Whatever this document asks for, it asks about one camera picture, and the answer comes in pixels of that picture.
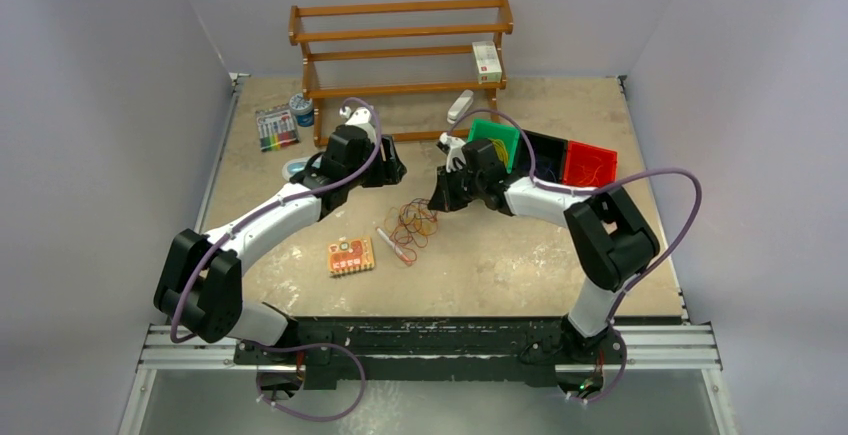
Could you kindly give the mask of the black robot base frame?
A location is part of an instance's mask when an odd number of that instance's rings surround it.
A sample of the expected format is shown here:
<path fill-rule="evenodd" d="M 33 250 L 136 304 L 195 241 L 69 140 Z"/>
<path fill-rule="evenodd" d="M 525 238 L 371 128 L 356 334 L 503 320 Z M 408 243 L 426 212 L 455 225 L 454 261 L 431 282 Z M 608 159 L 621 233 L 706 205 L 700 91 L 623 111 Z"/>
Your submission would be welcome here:
<path fill-rule="evenodd" d="M 302 317 L 273 350 L 238 343 L 234 361 L 262 372 L 300 369 L 306 388 L 342 380 L 520 382 L 567 394 L 599 391 L 626 362 L 612 329 L 584 340 L 563 316 Z"/>

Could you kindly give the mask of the red plastic bin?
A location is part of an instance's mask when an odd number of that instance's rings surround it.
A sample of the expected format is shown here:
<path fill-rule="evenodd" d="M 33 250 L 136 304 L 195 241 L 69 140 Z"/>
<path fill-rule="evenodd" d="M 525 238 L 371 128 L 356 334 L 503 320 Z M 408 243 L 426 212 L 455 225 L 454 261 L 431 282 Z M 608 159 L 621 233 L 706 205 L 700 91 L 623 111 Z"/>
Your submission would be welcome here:
<path fill-rule="evenodd" d="M 563 183 L 602 187 L 617 179 L 618 153 L 576 141 L 568 142 Z"/>

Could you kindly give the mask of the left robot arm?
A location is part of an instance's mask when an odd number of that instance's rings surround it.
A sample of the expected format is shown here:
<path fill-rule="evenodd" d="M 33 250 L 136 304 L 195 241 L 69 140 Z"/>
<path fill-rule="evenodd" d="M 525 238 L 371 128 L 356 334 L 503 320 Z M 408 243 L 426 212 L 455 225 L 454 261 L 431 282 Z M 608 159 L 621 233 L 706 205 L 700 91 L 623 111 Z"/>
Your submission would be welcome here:
<path fill-rule="evenodd" d="M 353 189 L 397 185 L 405 173 L 392 136 L 340 125 L 325 150 L 263 205 L 205 234 L 178 233 L 154 294 L 155 307 L 171 320 L 172 341 L 246 339 L 272 363 L 292 360 L 298 337 L 287 330 L 290 317 L 245 301 L 243 276 L 286 238 L 343 205 Z"/>

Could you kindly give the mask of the black plastic bin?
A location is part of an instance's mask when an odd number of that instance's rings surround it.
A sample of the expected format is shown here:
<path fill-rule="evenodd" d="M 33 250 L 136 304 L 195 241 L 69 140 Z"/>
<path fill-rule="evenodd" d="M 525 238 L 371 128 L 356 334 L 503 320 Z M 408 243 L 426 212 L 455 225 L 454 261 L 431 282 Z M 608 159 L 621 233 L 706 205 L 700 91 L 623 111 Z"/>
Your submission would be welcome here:
<path fill-rule="evenodd" d="M 530 140 L 528 149 L 525 141 L 519 141 L 514 168 L 526 174 L 530 168 L 530 153 L 535 157 L 534 177 L 546 182 L 562 183 L 567 160 L 568 141 L 546 134 L 526 130 Z"/>

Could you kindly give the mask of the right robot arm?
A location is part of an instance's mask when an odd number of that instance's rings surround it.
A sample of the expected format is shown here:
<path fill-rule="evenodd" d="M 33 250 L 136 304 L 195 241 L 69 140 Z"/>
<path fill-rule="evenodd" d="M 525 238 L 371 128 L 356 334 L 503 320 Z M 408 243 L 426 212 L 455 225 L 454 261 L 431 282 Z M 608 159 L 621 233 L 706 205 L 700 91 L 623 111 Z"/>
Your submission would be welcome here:
<path fill-rule="evenodd" d="M 584 362 L 601 346 L 614 306 L 627 282 L 659 254 L 659 241 L 623 188 L 600 194 L 536 182 L 508 173 L 487 139 L 465 142 L 441 134 L 446 162 L 428 203 L 431 211 L 453 212 L 473 201 L 507 216 L 529 217 L 568 230 L 586 276 L 564 320 L 561 347 Z"/>

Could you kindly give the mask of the green plastic bin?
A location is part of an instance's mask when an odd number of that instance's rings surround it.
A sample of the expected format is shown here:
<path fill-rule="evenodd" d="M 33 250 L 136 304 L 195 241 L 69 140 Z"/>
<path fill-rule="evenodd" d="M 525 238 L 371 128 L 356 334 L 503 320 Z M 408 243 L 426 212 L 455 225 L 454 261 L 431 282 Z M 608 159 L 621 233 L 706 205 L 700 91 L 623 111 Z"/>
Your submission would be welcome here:
<path fill-rule="evenodd" d="M 519 131 L 513 126 L 476 119 L 471 125 L 467 141 L 472 142 L 478 139 L 487 139 L 493 143 L 506 171 L 511 173 L 519 147 Z"/>

